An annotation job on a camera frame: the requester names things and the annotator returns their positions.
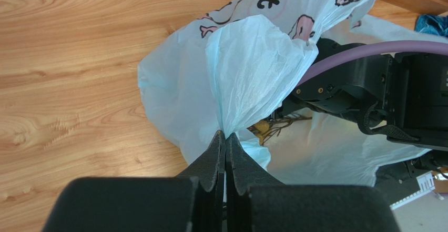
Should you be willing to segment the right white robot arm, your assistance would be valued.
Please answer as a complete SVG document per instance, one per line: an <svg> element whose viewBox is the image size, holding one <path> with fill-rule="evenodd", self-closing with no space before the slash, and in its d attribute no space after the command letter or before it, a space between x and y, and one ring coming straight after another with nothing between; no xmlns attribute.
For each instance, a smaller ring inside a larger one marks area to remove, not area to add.
<svg viewBox="0 0 448 232"><path fill-rule="evenodd" d="M354 122L366 135L447 150L447 44L341 45L322 38L303 80L272 114L308 108Z"/></svg>

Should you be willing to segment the light blue plastic bag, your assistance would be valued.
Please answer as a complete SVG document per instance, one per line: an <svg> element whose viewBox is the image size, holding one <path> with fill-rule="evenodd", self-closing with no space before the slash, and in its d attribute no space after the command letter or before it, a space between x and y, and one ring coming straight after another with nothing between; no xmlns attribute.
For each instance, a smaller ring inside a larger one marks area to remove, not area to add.
<svg viewBox="0 0 448 232"><path fill-rule="evenodd" d="M338 43L447 44L368 14L376 0L232 0L171 34L138 64L148 119L187 163L216 131L236 133L244 150L286 184L373 186L380 166L426 149L367 136L355 123L304 110L288 127L278 155L249 127L268 117L316 59L321 37Z"/></svg>

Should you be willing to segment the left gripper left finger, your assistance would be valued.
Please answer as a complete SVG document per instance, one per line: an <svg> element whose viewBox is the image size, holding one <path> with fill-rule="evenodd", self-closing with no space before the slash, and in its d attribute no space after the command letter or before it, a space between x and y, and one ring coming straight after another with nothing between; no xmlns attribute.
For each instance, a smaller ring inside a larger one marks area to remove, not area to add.
<svg viewBox="0 0 448 232"><path fill-rule="evenodd" d="M222 231L223 132L175 177L83 177L57 199L44 231Z"/></svg>

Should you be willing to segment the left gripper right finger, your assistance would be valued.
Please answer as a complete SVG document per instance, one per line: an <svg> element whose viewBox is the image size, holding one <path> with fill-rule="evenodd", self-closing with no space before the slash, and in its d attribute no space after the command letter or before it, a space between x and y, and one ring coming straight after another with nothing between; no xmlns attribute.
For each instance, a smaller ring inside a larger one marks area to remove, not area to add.
<svg viewBox="0 0 448 232"><path fill-rule="evenodd" d="M399 231L372 187L286 185L226 140L228 231Z"/></svg>

